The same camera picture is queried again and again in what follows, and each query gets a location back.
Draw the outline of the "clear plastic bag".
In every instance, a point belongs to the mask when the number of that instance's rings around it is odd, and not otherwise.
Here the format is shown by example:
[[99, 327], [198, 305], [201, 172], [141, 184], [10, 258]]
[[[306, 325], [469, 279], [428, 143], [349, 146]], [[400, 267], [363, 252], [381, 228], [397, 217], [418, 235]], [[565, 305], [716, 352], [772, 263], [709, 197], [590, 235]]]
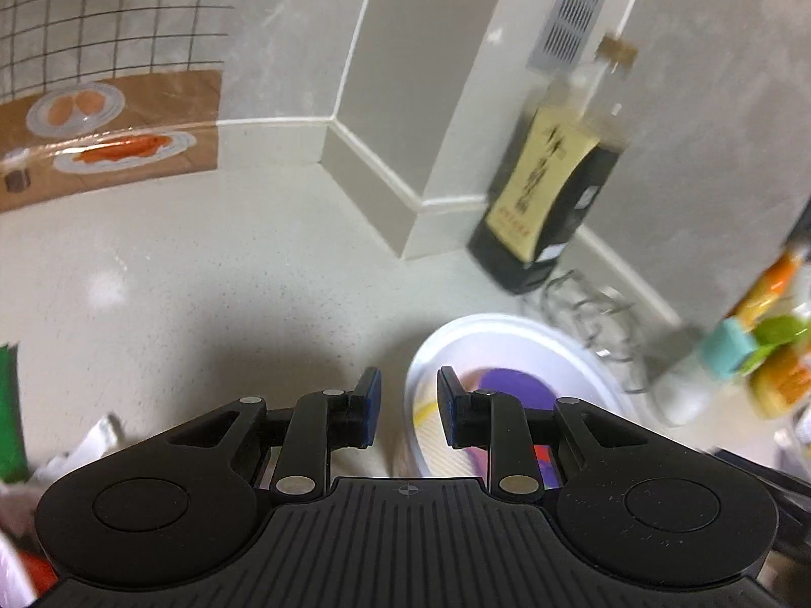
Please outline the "clear plastic bag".
[[124, 445], [120, 419], [113, 413], [106, 414], [77, 447], [52, 457], [26, 482], [2, 483], [2, 606], [29, 606], [41, 597], [34, 591], [18, 552], [25, 550], [47, 560], [34, 532], [34, 512], [45, 490], [69, 472]]

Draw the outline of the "yellow round scrub pad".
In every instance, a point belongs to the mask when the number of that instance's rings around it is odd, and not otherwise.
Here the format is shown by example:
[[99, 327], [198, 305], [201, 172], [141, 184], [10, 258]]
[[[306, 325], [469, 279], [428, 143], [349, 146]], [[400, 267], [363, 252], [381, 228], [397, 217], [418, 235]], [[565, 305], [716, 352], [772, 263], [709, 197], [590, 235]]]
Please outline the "yellow round scrub pad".
[[417, 448], [427, 469], [427, 475], [437, 478], [478, 476], [484, 478], [487, 469], [484, 451], [454, 449], [448, 445], [436, 401], [426, 401], [414, 410], [414, 434]]

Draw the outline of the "cartoon kitchen wall sticker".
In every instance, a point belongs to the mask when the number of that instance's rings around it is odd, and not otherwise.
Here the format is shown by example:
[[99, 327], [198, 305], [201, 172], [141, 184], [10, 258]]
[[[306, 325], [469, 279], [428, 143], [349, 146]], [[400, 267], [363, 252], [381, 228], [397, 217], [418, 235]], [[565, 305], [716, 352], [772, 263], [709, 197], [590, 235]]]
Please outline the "cartoon kitchen wall sticker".
[[236, 0], [2, 0], [2, 208], [218, 163]]

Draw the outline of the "green white vegetable bag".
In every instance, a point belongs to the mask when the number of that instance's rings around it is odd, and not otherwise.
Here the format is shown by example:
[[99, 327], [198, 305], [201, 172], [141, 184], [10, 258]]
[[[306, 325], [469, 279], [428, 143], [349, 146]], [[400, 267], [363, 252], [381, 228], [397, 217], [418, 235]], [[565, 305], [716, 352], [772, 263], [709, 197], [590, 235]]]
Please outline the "green white vegetable bag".
[[765, 419], [789, 413], [809, 393], [809, 321], [766, 317], [753, 329], [756, 350], [744, 365], [749, 395]]

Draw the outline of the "dark soy sauce bottle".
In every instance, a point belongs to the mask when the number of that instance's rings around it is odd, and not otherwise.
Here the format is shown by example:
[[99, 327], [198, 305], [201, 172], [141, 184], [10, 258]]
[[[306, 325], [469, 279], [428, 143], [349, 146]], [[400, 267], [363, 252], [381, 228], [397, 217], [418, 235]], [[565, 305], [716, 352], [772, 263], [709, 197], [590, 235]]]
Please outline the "dark soy sauce bottle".
[[551, 275], [628, 147], [618, 108], [591, 102], [604, 67], [630, 71], [637, 48], [607, 34], [595, 59], [566, 70], [523, 114], [483, 219], [467, 244], [483, 271], [513, 295]]

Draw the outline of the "teal lid salt shaker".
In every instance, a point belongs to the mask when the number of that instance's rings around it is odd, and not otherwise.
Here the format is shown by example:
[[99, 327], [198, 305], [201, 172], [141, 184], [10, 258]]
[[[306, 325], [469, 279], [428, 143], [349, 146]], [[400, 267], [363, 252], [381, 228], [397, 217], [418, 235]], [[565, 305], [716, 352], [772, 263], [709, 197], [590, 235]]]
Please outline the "teal lid salt shaker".
[[694, 420], [738, 375], [756, 349], [755, 337], [735, 317], [727, 317], [650, 387], [658, 416], [670, 427]]

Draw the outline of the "red rectangular food container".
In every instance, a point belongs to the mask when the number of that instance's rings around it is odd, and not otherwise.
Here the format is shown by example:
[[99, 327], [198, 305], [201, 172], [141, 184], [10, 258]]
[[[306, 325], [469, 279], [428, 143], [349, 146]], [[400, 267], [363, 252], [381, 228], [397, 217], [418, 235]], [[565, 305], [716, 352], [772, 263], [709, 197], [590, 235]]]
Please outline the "red rectangular food container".
[[25, 552], [25, 550], [19, 550], [18, 556], [21, 558], [23, 568], [25, 568], [37, 596], [47, 593], [56, 583], [56, 575], [51, 564], [44, 557]]

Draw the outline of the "orange detergent bottle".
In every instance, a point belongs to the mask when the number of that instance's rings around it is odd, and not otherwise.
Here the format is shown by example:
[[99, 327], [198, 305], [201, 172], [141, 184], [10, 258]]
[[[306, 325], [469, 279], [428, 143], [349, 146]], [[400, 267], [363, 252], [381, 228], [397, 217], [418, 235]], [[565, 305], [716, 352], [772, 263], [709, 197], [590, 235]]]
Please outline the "orange detergent bottle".
[[764, 314], [784, 295], [786, 288], [790, 286], [793, 277], [803, 265], [808, 249], [808, 243], [786, 244], [780, 257], [757, 277], [747, 294], [730, 310], [728, 317], [737, 321], [744, 331], [752, 331], [763, 319]]

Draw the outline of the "white round plastic bowl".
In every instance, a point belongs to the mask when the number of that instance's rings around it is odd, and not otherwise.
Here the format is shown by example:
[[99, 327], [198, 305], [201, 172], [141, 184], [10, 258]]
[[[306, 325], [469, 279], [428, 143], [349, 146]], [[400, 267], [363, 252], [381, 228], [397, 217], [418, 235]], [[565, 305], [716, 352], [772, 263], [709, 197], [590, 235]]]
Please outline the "white round plastic bowl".
[[473, 314], [434, 331], [413, 356], [404, 383], [404, 435], [394, 473], [427, 475], [414, 434], [414, 410], [437, 402], [437, 370], [451, 366], [462, 387], [517, 398], [525, 408], [551, 409], [557, 398], [594, 403], [636, 422], [637, 409], [608, 366], [558, 329], [503, 313]]

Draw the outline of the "white wall vent grille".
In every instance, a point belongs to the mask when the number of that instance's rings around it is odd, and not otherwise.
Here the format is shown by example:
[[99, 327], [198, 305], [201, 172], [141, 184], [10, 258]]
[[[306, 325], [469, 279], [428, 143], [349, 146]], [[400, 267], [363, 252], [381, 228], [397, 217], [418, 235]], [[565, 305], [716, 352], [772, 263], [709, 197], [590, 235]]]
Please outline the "white wall vent grille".
[[529, 54], [527, 68], [536, 73], [572, 69], [605, 0], [556, 0]]

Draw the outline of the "green snack wrapper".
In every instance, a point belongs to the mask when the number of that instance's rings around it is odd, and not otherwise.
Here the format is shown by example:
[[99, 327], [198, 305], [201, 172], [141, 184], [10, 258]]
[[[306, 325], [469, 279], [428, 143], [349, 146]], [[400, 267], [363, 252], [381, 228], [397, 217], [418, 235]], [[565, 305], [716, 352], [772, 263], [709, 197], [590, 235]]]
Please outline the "green snack wrapper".
[[19, 401], [18, 346], [0, 349], [0, 476], [17, 483], [29, 476]]

